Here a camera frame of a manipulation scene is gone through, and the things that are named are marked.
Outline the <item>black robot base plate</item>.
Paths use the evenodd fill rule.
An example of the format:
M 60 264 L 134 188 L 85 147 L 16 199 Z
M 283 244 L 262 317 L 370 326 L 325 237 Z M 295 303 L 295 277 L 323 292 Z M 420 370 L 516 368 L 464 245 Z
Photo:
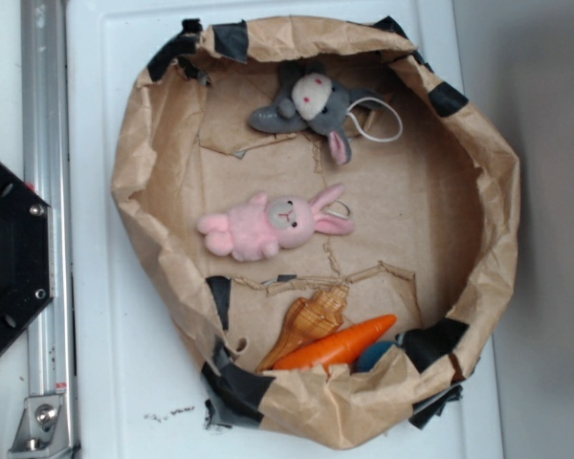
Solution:
M 0 357 L 52 299 L 50 210 L 0 162 Z

